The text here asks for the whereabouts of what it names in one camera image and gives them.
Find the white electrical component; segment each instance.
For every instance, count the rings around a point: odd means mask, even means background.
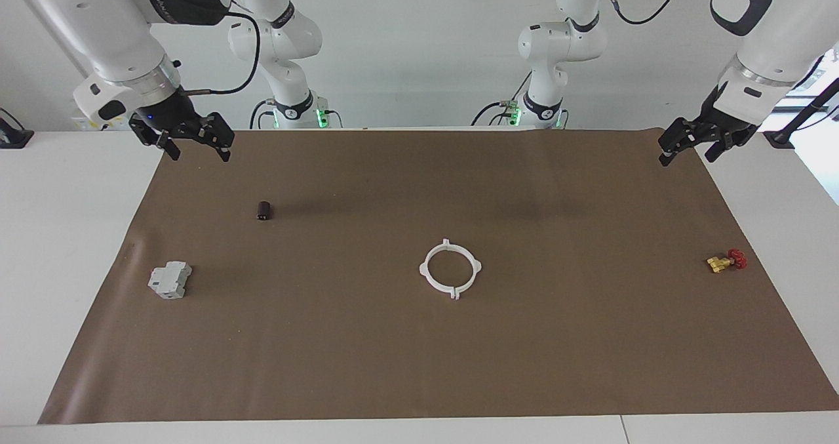
[[[458,254],[461,254],[462,256],[467,258],[469,264],[473,266],[473,274],[471,275],[470,279],[463,285],[458,287],[450,287],[449,285],[443,285],[443,283],[434,280],[434,277],[431,276],[431,272],[429,272],[428,270],[428,262],[431,261],[431,258],[435,254],[443,251],[457,252]],[[428,255],[425,256],[425,262],[423,262],[423,264],[419,266],[419,273],[421,273],[423,277],[425,277],[425,279],[428,280],[428,283],[430,283],[432,287],[438,289],[438,291],[452,295],[452,300],[459,300],[459,298],[461,298],[461,293],[467,291],[467,289],[469,289],[469,287],[475,282],[475,277],[477,276],[477,273],[480,271],[481,267],[482,266],[480,265],[480,262],[475,258],[475,256],[473,256],[473,254],[471,254],[471,252],[467,250],[467,248],[458,246],[457,244],[451,244],[449,243],[448,239],[443,239],[443,244],[440,244],[437,247],[431,249],[428,252]]]
[[[191,273],[192,267],[189,267],[186,262],[166,262],[166,267],[152,270],[149,286],[164,300],[183,298],[186,277],[189,277]]]

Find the small dark cylindrical object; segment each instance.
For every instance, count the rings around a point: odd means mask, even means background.
[[[260,201],[260,206],[257,207],[257,219],[260,222],[271,219],[271,204],[267,201]]]

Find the black stand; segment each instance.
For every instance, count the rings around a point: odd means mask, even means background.
[[[11,127],[0,118],[0,149],[23,149],[35,132]]]
[[[785,125],[784,129],[780,131],[765,131],[764,137],[766,140],[770,142],[773,148],[776,149],[794,149],[795,146],[789,142],[789,137],[792,136],[792,133],[799,130],[801,125],[804,124],[810,116],[815,115],[815,112],[821,109],[825,103],[827,103],[830,98],[833,98],[839,92],[839,79],[833,80],[833,83],[827,85],[825,91],[821,92],[819,96],[816,96],[812,103],[808,104],[808,106],[801,110],[798,115],[795,115],[795,118],[792,121],[789,121],[788,125]]]

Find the red knob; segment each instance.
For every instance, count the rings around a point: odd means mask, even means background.
[[[746,261],[746,256],[739,249],[732,249],[728,251],[728,256],[734,261],[734,267],[737,270],[743,270],[749,263]]]

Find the table surface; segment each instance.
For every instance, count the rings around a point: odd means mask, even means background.
[[[462,130],[450,128],[440,130]],[[0,441],[811,442],[839,412],[548,418],[216,421],[31,426],[160,158],[129,132],[36,135],[0,152]],[[707,164],[801,333],[839,390],[839,206],[793,151],[755,137]]]

